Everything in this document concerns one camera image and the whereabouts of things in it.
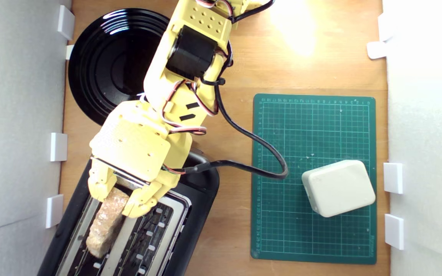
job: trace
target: white wall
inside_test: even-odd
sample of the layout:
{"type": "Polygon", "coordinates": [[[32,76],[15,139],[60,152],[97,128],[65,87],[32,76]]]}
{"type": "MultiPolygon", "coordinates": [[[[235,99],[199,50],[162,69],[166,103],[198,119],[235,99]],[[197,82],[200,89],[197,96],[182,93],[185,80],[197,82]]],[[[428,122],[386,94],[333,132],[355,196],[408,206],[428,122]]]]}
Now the white wall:
{"type": "Polygon", "coordinates": [[[405,250],[391,250],[392,276],[442,275],[442,1],[384,0],[396,19],[388,42],[389,159],[404,164],[405,250]]]}
{"type": "Polygon", "coordinates": [[[0,275],[35,275],[55,232],[45,229],[45,200],[60,174],[49,143],[63,128],[61,3],[71,5],[0,0],[0,275]]]}

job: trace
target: black stripe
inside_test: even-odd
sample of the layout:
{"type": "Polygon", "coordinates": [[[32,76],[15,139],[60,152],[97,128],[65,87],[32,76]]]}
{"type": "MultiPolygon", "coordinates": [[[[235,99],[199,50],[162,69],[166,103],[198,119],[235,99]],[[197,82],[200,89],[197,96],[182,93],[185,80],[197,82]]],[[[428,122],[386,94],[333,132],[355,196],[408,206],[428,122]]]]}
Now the black stripe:
{"type": "Polygon", "coordinates": [[[181,116],[180,121],[185,121],[185,120],[189,120],[189,119],[193,119],[193,118],[195,118],[195,114],[189,114],[189,115],[181,116]]]}
{"type": "Polygon", "coordinates": [[[199,104],[198,103],[189,103],[188,105],[186,105],[187,106],[187,109],[190,109],[190,108],[198,108],[199,107],[199,104]]]}

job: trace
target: bread slice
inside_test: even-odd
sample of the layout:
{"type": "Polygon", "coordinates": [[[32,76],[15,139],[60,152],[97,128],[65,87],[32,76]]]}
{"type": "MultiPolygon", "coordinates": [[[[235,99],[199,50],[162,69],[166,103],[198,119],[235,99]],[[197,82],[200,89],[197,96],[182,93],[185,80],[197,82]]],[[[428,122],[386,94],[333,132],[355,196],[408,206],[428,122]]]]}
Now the bread slice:
{"type": "Polygon", "coordinates": [[[86,239],[86,246],[93,256],[102,258],[114,243],[122,222],[122,210],[128,199],[128,195],[114,187],[102,203],[86,239]]]}

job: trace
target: electrical wire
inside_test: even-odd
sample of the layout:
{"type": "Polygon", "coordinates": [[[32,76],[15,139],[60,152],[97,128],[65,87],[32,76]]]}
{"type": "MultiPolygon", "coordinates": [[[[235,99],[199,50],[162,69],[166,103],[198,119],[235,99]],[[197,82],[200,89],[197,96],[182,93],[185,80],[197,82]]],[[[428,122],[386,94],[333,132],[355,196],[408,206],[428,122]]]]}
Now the electrical wire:
{"type": "Polygon", "coordinates": [[[233,16],[233,6],[227,0],[218,0],[218,1],[223,2],[226,5],[226,8],[228,8],[228,15],[231,18],[233,16]]]}
{"type": "Polygon", "coordinates": [[[207,128],[205,128],[205,127],[184,126],[184,125],[172,122],[172,121],[168,120],[165,117],[165,108],[166,108],[168,102],[172,99],[172,97],[174,96],[175,92],[177,92],[179,87],[182,84],[185,84],[186,82],[187,82],[186,80],[179,80],[178,82],[176,82],[173,85],[172,92],[170,92],[170,95],[167,97],[167,99],[165,101],[165,104],[163,105],[163,108],[162,108],[162,111],[161,111],[162,119],[163,119],[163,121],[165,123],[167,123],[167,124],[169,124],[170,126],[173,127],[172,129],[170,129],[169,134],[190,132],[190,133],[192,133],[194,135],[199,135],[199,136],[205,135],[207,133],[207,128]]]}
{"type": "Polygon", "coordinates": [[[240,14],[239,16],[235,16],[235,17],[233,18],[233,20],[232,20],[232,23],[235,24],[235,23],[237,23],[238,21],[240,21],[240,20],[242,20],[242,19],[245,19],[245,18],[247,18],[247,17],[249,17],[249,16],[252,16],[252,15],[254,15],[254,14],[257,14],[257,13],[259,13],[259,12],[262,12],[262,11],[268,9],[270,6],[274,5],[274,3],[275,3],[275,0],[270,0],[269,2],[265,3],[264,5],[261,5],[261,6],[258,7],[258,8],[255,8],[255,9],[253,9],[253,10],[249,10],[249,11],[246,11],[246,12],[240,14]]]}
{"type": "MultiPolygon", "coordinates": [[[[225,61],[223,67],[221,68],[221,72],[218,75],[218,79],[221,77],[221,75],[226,70],[226,68],[228,68],[230,65],[232,65],[232,61],[233,61],[233,51],[231,49],[231,42],[228,42],[228,59],[225,61]]],[[[232,166],[232,167],[244,170],[244,171],[248,171],[250,173],[255,173],[255,174],[269,177],[269,178],[276,178],[276,179],[286,178],[286,176],[289,173],[289,169],[288,169],[288,166],[287,166],[287,163],[286,163],[284,157],[282,157],[282,155],[277,151],[277,149],[274,146],[272,146],[270,143],[265,141],[263,138],[260,138],[259,136],[255,135],[254,133],[247,131],[246,129],[244,129],[243,127],[241,127],[240,125],[238,125],[237,123],[235,123],[231,119],[231,117],[226,112],[226,109],[224,108],[223,100],[221,99],[221,92],[219,90],[218,85],[214,86],[214,94],[216,97],[216,101],[218,103],[219,110],[221,111],[221,114],[226,119],[226,121],[234,129],[236,129],[237,131],[239,131],[243,135],[251,138],[253,141],[260,143],[263,147],[267,148],[269,150],[269,152],[271,152],[275,156],[277,161],[279,162],[282,172],[281,173],[273,173],[270,171],[265,171],[263,169],[256,168],[254,166],[249,166],[249,165],[246,165],[243,163],[239,163],[238,161],[232,161],[232,160],[212,161],[212,162],[207,162],[207,163],[199,164],[199,165],[192,166],[192,167],[175,169],[175,171],[180,171],[180,172],[185,172],[185,173],[197,173],[197,172],[201,173],[202,171],[207,171],[209,169],[220,167],[220,166],[232,166]]]]}
{"type": "Polygon", "coordinates": [[[195,0],[197,4],[201,5],[202,7],[211,9],[216,5],[216,2],[218,0],[195,0]]]}
{"type": "Polygon", "coordinates": [[[228,2],[228,0],[195,0],[195,1],[200,6],[208,9],[214,8],[218,2],[223,2],[224,5],[226,5],[226,8],[228,9],[229,17],[231,18],[233,16],[233,6],[228,2]]]}
{"type": "Polygon", "coordinates": [[[204,102],[200,99],[199,95],[197,94],[197,83],[194,82],[190,86],[191,91],[193,92],[195,99],[197,101],[197,104],[207,113],[207,115],[213,117],[218,114],[218,103],[216,100],[214,100],[214,111],[210,110],[204,102]]]}
{"type": "Polygon", "coordinates": [[[175,171],[174,169],[168,167],[168,166],[165,165],[165,164],[163,164],[162,169],[165,170],[165,171],[168,171],[168,172],[170,172],[170,173],[173,173],[173,174],[185,174],[184,171],[175,171]]]}

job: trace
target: white bracket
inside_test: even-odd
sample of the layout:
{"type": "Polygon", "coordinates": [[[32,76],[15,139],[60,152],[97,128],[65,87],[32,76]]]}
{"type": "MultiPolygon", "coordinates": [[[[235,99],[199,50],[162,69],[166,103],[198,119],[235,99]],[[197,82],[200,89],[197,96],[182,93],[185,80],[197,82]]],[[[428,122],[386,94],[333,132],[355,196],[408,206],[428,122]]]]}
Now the white bracket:
{"type": "Polygon", "coordinates": [[[47,198],[45,228],[57,225],[63,218],[64,196],[62,194],[47,198]]]}
{"type": "Polygon", "coordinates": [[[389,12],[378,16],[379,41],[368,42],[366,48],[370,59],[384,58],[387,54],[386,42],[395,34],[395,19],[389,12]]]}
{"type": "Polygon", "coordinates": [[[74,44],[66,46],[66,60],[71,58],[71,52],[73,51],[74,44]]]}
{"type": "Polygon", "coordinates": [[[67,160],[67,134],[51,133],[51,161],[67,160]]]}
{"type": "Polygon", "coordinates": [[[74,14],[64,5],[59,7],[58,32],[67,40],[73,39],[74,33],[74,14]]]}
{"type": "Polygon", "coordinates": [[[384,215],[384,242],[395,247],[404,249],[404,220],[394,215],[384,215]]]}
{"type": "Polygon", "coordinates": [[[384,190],[403,194],[403,172],[400,163],[383,163],[384,190]]]}

